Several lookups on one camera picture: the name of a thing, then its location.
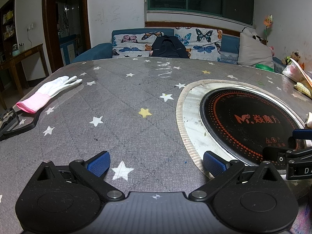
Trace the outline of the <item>blue sofa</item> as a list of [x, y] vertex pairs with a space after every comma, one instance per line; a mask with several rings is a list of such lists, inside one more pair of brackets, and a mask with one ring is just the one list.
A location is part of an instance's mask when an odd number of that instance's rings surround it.
[[[71, 63], [112, 58], [111, 43], [101, 43], [75, 57]], [[239, 52], [239, 37], [224, 34], [221, 43], [221, 62], [237, 64]], [[281, 74], [285, 68], [281, 60], [273, 57], [274, 72]]]

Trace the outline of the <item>orange artificial flower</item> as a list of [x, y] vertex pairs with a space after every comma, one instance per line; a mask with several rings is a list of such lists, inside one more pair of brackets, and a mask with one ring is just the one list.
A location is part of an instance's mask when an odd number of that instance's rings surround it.
[[273, 26], [273, 16], [272, 14], [267, 15], [266, 18], [263, 20], [263, 24], [265, 25], [264, 29], [264, 36], [265, 36], [265, 43], [268, 43], [268, 36], [271, 32], [271, 28]]

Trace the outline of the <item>teddy bear toy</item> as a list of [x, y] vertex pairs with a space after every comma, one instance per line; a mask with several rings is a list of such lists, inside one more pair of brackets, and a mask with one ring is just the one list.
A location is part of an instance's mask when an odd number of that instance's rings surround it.
[[295, 60], [297, 63], [300, 63], [300, 59], [301, 59], [301, 56], [300, 56], [299, 51], [293, 51], [290, 56], [285, 57], [284, 59], [282, 59], [281, 62], [283, 65], [288, 66], [288, 65], [291, 65], [292, 60]]

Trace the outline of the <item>green plastic object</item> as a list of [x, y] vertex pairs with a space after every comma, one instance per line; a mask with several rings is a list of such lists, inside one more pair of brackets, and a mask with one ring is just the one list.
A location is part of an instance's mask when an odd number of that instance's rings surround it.
[[261, 70], [265, 70], [265, 71], [269, 71], [269, 72], [274, 72], [274, 68], [271, 68], [270, 66], [263, 65], [263, 64], [260, 64], [260, 63], [256, 64], [255, 68], [261, 69]]

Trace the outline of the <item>grey cushion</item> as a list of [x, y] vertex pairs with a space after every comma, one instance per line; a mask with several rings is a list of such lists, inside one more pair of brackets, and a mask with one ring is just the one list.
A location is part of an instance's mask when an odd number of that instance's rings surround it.
[[274, 68], [271, 49], [261, 43], [255, 32], [243, 28], [239, 36], [238, 64], [255, 66], [262, 64]]

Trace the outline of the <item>black backpack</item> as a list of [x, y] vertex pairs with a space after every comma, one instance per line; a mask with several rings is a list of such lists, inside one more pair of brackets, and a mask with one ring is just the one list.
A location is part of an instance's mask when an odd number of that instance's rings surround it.
[[189, 59], [185, 46], [175, 36], [160, 36], [153, 42], [151, 57]]

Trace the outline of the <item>grey star patterned table cover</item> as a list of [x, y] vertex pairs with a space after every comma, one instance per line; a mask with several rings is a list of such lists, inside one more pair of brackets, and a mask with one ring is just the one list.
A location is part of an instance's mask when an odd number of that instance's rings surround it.
[[105, 181], [124, 193], [191, 192], [206, 182], [187, 153], [175, 109], [184, 86], [199, 80], [245, 82], [288, 104], [302, 119], [311, 100], [281, 74], [189, 59], [117, 58], [78, 62], [51, 75], [82, 83], [52, 99], [28, 132], [1, 142], [1, 233], [22, 231], [15, 203], [42, 161], [67, 165], [106, 150]]

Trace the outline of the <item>round black induction cooktop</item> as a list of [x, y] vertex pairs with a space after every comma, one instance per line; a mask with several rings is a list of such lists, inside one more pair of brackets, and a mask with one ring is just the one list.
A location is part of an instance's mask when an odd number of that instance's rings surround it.
[[259, 165], [265, 147], [301, 150], [306, 143], [288, 139], [299, 122], [268, 97], [246, 89], [219, 88], [200, 102], [203, 123], [226, 152], [250, 165]]

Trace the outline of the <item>white paper with orange print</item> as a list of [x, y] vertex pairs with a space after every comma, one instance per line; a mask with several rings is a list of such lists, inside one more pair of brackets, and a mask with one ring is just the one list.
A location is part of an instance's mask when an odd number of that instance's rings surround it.
[[282, 71], [282, 74], [291, 79], [294, 82], [306, 82], [309, 87], [312, 87], [311, 77], [302, 70], [297, 61], [293, 58], [290, 59], [291, 64], [287, 65]]

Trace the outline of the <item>green patterned small quilt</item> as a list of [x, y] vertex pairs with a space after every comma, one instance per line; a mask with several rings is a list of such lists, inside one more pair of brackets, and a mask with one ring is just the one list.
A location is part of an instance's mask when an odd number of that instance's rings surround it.
[[312, 94], [311, 94], [311, 87], [306, 86], [304, 83], [301, 82], [297, 82], [294, 86], [293, 86], [296, 90], [298, 90], [299, 92], [301, 92], [302, 94], [308, 96], [309, 98], [311, 98]]

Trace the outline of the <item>black tray at table edge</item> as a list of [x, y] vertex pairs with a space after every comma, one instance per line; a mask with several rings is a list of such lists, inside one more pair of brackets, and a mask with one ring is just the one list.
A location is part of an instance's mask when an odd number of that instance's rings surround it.
[[37, 113], [25, 113], [13, 108], [1, 113], [1, 141], [28, 132], [36, 127], [42, 110]]

